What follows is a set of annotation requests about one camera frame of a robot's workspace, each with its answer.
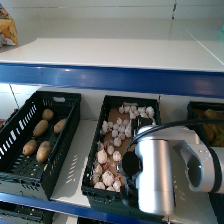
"white shelf surface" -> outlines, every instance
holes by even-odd
[[[90,207],[87,197],[82,195],[81,185],[96,125],[97,121],[80,121],[51,197],[52,200]],[[190,191],[185,177],[184,162],[173,150],[171,150],[171,159],[177,206],[169,220],[188,224],[217,223],[208,194]],[[57,219],[64,220],[65,217],[67,216],[62,215]],[[66,224],[70,223],[70,219],[72,220],[72,217],[65,219],[67,220]]]
[[[19,44],[0,49],[0,62],[223,72],[223,19],[197,21],[15,20]]]
[[[87,197],[82,195],[81,186],[96,125],[97,121],[80,121],[54,188],[52,200],[90,208]]]

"potato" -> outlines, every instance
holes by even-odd
[[[30,156],[33,154],[37,149],[37,142],[32,139],[26,143],[23,147],[23,155],[24,156]]]
[[[48,128],[48,121],[47,120],[41,120],[33,130],[33,135],[35,137],[41,136]]]
[[[63,120],[60,120],[55,126],[54,126],[54,133],[59,134],[64,127],[66,122],[66,118]]]
[[[51,143],[49,141],[44,141],[40,144],[40,147],[37,151],[37,162],[43,163],[47,160],[51,152]]]
[[[204,117],[207,119],[215,119],[217,117],[217,113],[212,109],[208,109],[204,112]]]
[[[54,112],[50,109],[45,109],[42,113],[42,119],[50,121],[54,117]]]

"white wall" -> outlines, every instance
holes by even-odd
[[[0,120],[6,120],[17,109],[17,104],[8,84],[0,84]]]
[[[1,90],[5,88],[7,91],[7,86],[0,85]],[[105,95],[112,96],[127,96],[127,97],[139,97],[147,99],[157,99],[159,102],[160,115],[162,123],[167,123],[171,121],[184,120],[187,119],[187,105],[190,101],[200,101],[200,102],[219,102],[224,103],[224,99],[216,98],[202,98],[202,97],[191,97],[191,96],[177,96],[177,95],[159,95],[150,93],[134,93],[134,92],[119,92],[119,91],[106,91],[106,90],[91,90],[91,89],[70,89],[70,88],[56,88],[56,87],[40,87],[40,86],[23,86],[23,85],[12,85],[13,92],[15,94],[16,100],[21,107],[24,102],[35,92],[35,91],[55,91],[55,92],[69,92],[69,93],[80,93],[81,94],[81,118],[82,119],[93,119],[97,120],[99,118],[101,106]],[[4,110],[10,115],[16,106],[13,101],[11,93],[5,92],[8,97],[5,98],[5,102],[11,100],[10,103],[5,103]]]
[[[14,19],[224,18],[224,0],[1,0]]]

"black cable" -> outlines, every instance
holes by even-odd
[[[161,124],[156,127],[153,127],[149,130],[146,130],[138,135],[136,135],[128,144],[128,149],[137,142],[137,140],[147,134],[151,134],[156,131],[160,131],[162,129],[171,128],[175,126],[185,126],[185,125],[196,125],[196,124],[224,124],[224,120],[221,119],[194,119],[194,120],[183,120],[183,121],[174,121],[166,124]]]

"blue shelf edge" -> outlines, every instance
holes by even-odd
[[[0,63],[0,83],[224,98],[224,72]]]
[[[70,205],[56,201],[44,201],[36,198],[29,198],[6,193],[0,193],[0,201],[117,224],[158,224],[132,217],[104,213],[93,210],[91,208]]]

